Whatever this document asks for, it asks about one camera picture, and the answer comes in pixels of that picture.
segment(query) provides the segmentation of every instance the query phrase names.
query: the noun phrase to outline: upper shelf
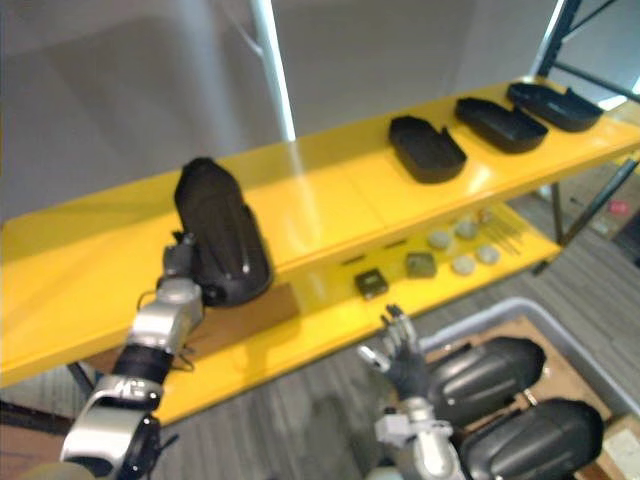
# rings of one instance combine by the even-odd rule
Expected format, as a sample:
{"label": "upper shelf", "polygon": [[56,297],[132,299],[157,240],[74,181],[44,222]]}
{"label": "upper shelf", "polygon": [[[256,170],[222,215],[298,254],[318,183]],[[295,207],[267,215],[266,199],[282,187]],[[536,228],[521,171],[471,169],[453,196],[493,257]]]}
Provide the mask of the upper shelf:
{"label": "upper shelf", "polygon": [[[604,117],[581,133],[551,127],[531,152],[501,153],[460,124],[453,111],[460,96],[508,105],[507,85],[222,159],[257,215],[277,273],[350,254],[640,146],[640,127]],[[469,157],[463,172],[439,185],[416,183],[387,140],[389,122],[399,114],[448,126]],[[160,274],[170,232],[179,227],[173,207],[177,179],[178,172],[154,176],[4,225],[1,384],[118,343],[140,292],[153,288]]]}

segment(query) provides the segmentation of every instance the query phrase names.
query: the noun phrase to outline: yellow shelf board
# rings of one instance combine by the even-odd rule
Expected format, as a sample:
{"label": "yellow shelf board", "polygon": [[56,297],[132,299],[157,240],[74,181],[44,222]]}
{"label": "yellow shelf board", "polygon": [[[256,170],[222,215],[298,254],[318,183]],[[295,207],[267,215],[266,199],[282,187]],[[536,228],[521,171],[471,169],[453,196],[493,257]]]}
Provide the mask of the yellow shelf board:
{"label": "yellow shelf board", "polygon": [[[370,301],[352,296],[331,307],[283,322],[234,346],[199,359],[192,373],[171,372],[165,383],[165,396],[156,412],[158,418],[163,423],[174,422],[361,340],[380,328],[379,316],[389,303],[397,303],[406,312],[415,314],[559,253],[560,247],[528,225],[510,208],[499,205],[493,211],[520,232],[521,244],[514,238],[510,239],[513,245],[518,245],[519,255],[511,254],[498,246],[501,252],[498,264],[477,264],[474,273],[468,277],[453,273],[450,267],[452,258],[460,254],[473,255],[478,245],[490,243],[491,239],[481,228],[475,240],[456,240],[446,252],[436,253],[438,273],[435,278],[403,277],[391,282],[387,293]],[[453,225],[446,224],[438,229],[443,228],[452,231]],[[425,230],[414,237],[423,239],[423,250],[426,249],[427,234],[428,231]],[[341,280],[345,285],[353,285],[350,274],[345,274]]]}
{"label": "yellow shelf board", "polygon": [[[277,279],[640,147],[640,127],[605,116],[583,133],[551,128],[529,153],[500,153],[453,111],[464,95],[507,104],[506,88],[491,85],[222,159],[256,214]],[[459,177],[421,185],[404,172],[387,140],[390,119],[404,113],[450,127],[469,156]],[[118,344],[179,228],[172,200],[178,176],[157,175],[3,225],[1,386]]]}

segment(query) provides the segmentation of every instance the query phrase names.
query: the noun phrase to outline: small gray piece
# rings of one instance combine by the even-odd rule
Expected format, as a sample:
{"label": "small gray piece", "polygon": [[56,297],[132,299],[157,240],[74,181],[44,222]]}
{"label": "small gray piece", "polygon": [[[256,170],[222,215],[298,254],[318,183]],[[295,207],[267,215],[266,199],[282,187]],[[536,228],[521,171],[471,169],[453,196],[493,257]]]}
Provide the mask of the small gray piece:
{"label": "small gray piece", "polygon": [[407,276],[410,278],[431,278],[438,272],[436,259],[429,252],[409,252],[406,266]]}
{"label": "small gray piece", "polygon": [[473,240],[478,234],[478,226],[471,220],[460,220],[456,225],[456,235],[465,240]]}
{"label": "small gray piece", "polygon": [[480,245],[476,249],[476,258],[485,265],[495,265],[500,260],[500,252],[493,245]]}
{"label": "small gray piece", "polygon": [[468,276],[473,273],[476,268],[476,262],[473,261],[469,255],[460,255],[453,259],[451,262],[451,268],[458,275]]}
{"label": "small gray piece", "polygon": [[432,248],[445,250],[449,245],[451,245],[451,235],[443,230],[436,230],[429,235],[427,241]]}

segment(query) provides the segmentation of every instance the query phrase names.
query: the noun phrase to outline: black curved cover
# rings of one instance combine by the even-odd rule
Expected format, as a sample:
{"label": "black curved cover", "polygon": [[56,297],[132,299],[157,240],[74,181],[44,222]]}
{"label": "black curved cover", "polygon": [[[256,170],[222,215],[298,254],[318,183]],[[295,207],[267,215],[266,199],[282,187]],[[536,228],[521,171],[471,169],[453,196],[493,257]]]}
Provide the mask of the black curved cover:
{"label": "black curved cover", "polygon": [[182,169],[174,199],[196,237],[193,274],[206,305],[237,305],[266,290],[273,275],[262,237],[229,172],[196,158]]}
{"label": "black curved cover", "polygon": [[531,150],[542,142],[548,129],[518,107],[513,111],[479,98],[461,98],[456,115],[478,135],[508,153]]}
{"label": "black curved cover", "polygon": [[462,427],[510,404],[538,381],[545,360],[531,340],[496,337],[427,365],[427,398],[438,419]]}
{"label": "black curved cover", "polygon": [[467,160],[446,128],[438,133],[421,118],[394,118],[389,139],[402,164],[420,183],[446,182],[460,173]]}
{"label": "black curved cover", "polygon": [[460,459],[472,480],[559,480],[595,460],[603,433],[593,407],[552,399],[474,433]]}
{"label": "black curved cover", "polygon": [[507,97],[515,105],[569,132],[586,130],[596,123],[603,112],[570,88],[562,94],[543,85],[512,83],[507,90]]}

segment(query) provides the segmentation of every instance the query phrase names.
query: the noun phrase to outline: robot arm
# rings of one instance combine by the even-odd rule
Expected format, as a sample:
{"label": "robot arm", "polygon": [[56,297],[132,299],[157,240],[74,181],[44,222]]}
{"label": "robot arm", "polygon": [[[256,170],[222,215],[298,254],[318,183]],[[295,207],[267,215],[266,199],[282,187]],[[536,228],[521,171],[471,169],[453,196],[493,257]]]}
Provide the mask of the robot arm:
{"label": "robot arm", "polygon": [[411,320],[395,305],[387,310],[391,320],[384,316],[382,320],[388,355],[358,347],[362,359],[390,380],[400,401],[396,413],[387,413],[376,422],[376,437],[391,448],[404,480],[465,480],[458,454],[449,442],[453,430],[435,417],[427,400],[428,372]]}
{"label": "robot arm", "polygon": [[190,278],[193,237],[168,247],[156,298],[142,307],[109,375],[96,385],[67,435],[60,460],[95,477],[137,479],[160,453],[160,423],[153,417],[162,384],[187,335],[203,318],[202,292]]}

